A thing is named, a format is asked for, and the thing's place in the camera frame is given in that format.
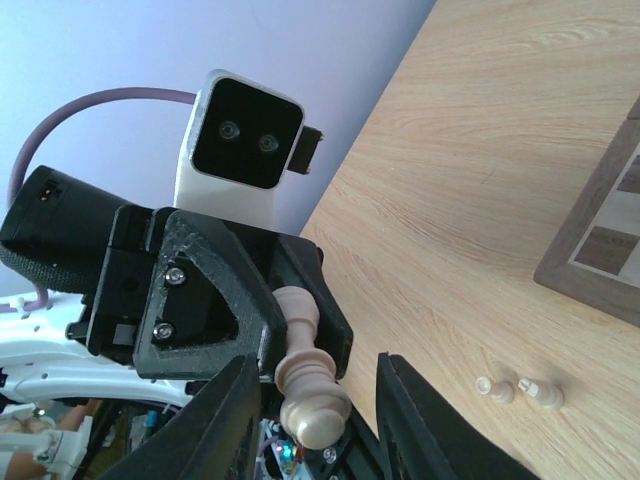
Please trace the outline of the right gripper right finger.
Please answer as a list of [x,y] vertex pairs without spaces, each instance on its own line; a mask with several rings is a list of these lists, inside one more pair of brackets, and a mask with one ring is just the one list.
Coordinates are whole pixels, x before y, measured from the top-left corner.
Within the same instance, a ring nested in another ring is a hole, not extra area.
[[376,420],[386,479],[536,477],[476,430],[400,355],[378,355]]

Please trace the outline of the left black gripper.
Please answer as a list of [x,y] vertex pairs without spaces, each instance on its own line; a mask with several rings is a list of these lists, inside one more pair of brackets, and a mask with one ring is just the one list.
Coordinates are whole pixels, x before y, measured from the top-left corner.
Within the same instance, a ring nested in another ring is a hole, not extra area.
[[69,340],[148,379],[209,380],[246,355],[273,379],[286,347],[267,283],[276,233],[182,210],[165,223],[163,208],[132,204],[89,227],[89,285]]

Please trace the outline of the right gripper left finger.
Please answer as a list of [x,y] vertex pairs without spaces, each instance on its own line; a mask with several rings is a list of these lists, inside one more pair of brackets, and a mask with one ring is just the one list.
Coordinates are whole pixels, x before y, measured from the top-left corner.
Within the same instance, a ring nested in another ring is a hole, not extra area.
[[253,355],[234,358],[157,434],[108,470],[108,480],[254,477],[261,387]]

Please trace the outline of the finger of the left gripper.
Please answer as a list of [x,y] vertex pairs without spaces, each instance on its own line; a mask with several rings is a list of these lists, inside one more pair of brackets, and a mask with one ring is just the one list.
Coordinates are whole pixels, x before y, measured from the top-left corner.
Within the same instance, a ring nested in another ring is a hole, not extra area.
[[272,289],[295,286],[312,295],[320,313],[315,345],[332,357],[336,377],[343,378],[354,333],[325,280],[323,260],[323,251],[314,242],[278,235],[272,260]]

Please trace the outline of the light chess bishop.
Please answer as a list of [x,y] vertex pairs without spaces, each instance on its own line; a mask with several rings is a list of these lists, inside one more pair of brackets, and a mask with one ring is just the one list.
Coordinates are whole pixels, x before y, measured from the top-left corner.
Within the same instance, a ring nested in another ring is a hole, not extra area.
[[344,434],[351,400],[336,382],[333,358],[315,346],[320,312],[311,293],[288,286],[273,295],[287,324],[286,355],[274,376],[284,396],[279,420],[304,448],[323,450]]

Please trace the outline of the light chess piece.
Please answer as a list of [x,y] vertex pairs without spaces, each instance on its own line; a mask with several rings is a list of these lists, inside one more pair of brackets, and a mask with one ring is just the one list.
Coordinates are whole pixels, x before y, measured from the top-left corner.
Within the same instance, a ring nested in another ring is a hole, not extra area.
[[558,410],[564,405],[563,392],[550,382],[522,377],[517,387],[543,408]]

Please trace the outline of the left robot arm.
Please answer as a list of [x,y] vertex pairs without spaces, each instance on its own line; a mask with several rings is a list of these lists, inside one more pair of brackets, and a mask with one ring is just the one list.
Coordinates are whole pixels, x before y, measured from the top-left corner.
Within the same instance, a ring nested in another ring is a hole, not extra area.
[[1,229],[11,269],[57,292],[1,318],[1,401],[89,398],[174,416],[110,479],[248,479],[275,414],[307,450],[351,413],[352,330],[308,240],[272,229],[268,193],[209,178],[171,207],[131,204],[46,166]]

